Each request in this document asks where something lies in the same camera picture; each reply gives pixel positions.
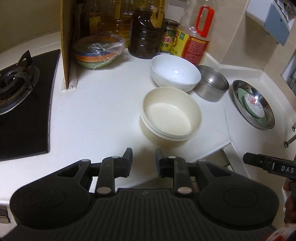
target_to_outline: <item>yellow label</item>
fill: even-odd
[[[199,65],[208,45],[209,41],[190,36],[178,28],[170,54],[182,57],[194,65]]]
[[[89,18],[90,35],[97,34],[100,31],[100,28],[101,28],[101,16]]]
[[[165,32],[161,41],[160,50],[169,53],[173,46],[173,39],[173,36],[170,36],[170,32]]]

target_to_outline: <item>countertop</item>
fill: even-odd
[[[0,69],[17,62],[27,49],[34,56],[58,48],[59,33],[31,40],[0,54]],[[157,87],[150,77],[150,62],[132,57],[126,49],[103,69],[88,70],[78,66],[77,88],[61,91],[60,56],[52,94],[50,151],[0,162],[0,204],[9,204],[11,195],[21,186],[78,160],[101,162],[108,156],[121,156],[127,147],[133,149],[131,173],[128,178],[117,178],[116,187],[132,187],[156,178],[156,146],[144,137],[139,126],[142,100]],[[217,65],[209,56],[204,64]],[[244,153],[253,152],[293,160],[296,143],[286,149],[283,142],[294,134],[291,126],[296,114],[272,80],[262,71],[233,66],[217,65],[217,68],[230,84],[235,79],[243,79],[264,95],[274,111],[275,128],[264,131],[251,126],[236,109],[231,89],[217,103],[207,102],[191,91],[189,94],[202,111],[201,127],[185,145],[164,150],[165,154],[194,162],[231,143],[241,159]],[[277,180],[256,168],[245,169],[250,178],[263,183]]]

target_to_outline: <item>beige container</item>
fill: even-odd
[[[192,138],[202,122],[195,100],[172,87],[150,91],[143,100],[140,127],[153,144],[173,148]]]

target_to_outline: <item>jar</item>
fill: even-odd
[[[179,23],[171,20],[165,19],[165,32],[160,45],[160,52],[169,53],[173,47],[173,38],[177,32]]]

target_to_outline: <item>white bowl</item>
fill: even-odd
[[[150,65],[150,74],[159,87],[173,87],[189,92],[201,80],[197,67],[174,55],[157,55]]]
[[[145,137],[160,147],[174,147],[192,138],[202,121],[195,100],[172,87],[150,91],[141,109],[141,130]]]

